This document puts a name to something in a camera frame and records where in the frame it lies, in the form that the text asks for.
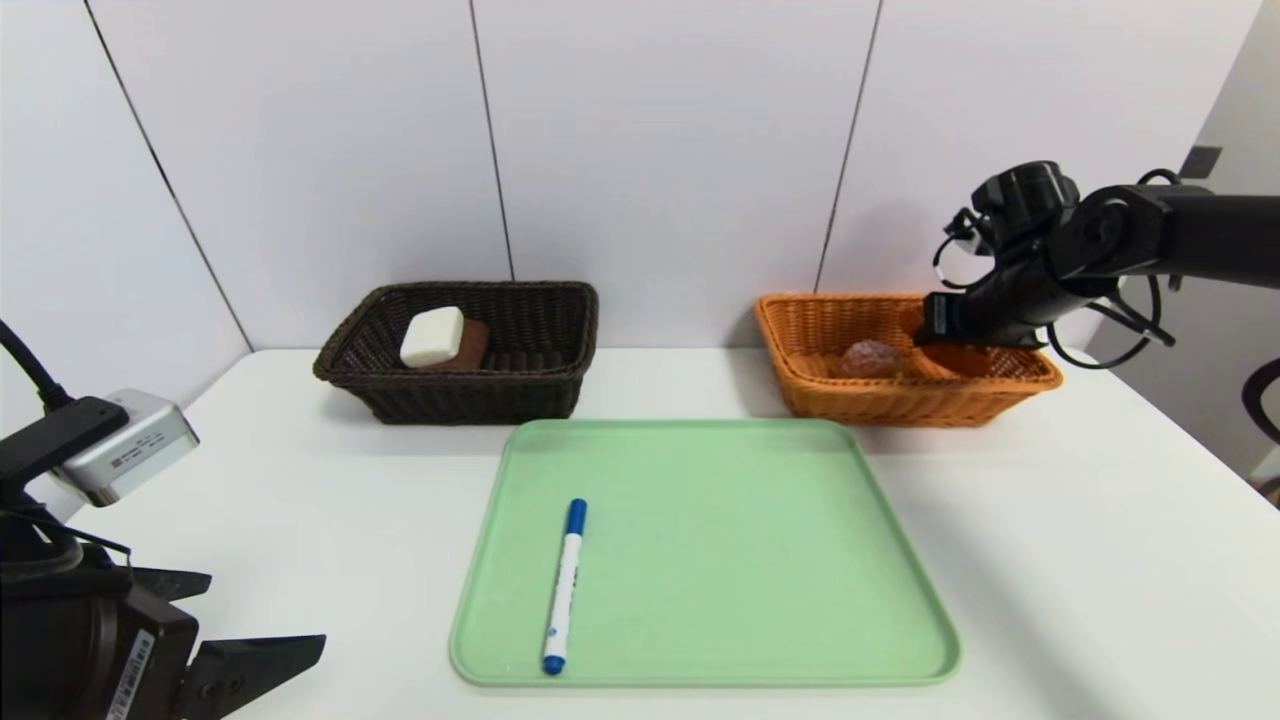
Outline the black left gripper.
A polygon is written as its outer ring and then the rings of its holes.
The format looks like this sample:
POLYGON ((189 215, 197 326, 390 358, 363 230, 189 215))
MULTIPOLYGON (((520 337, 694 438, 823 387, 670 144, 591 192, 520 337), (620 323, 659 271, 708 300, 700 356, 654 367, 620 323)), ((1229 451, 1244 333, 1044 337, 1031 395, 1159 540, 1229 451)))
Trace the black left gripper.
POLYGON ((212 577, 127 568, 125 579, 3 600, 3 717, 224 719, 325 650, 324 634, 205 641, 186 670, 200 624, 173 602, 207 593, 212 577))

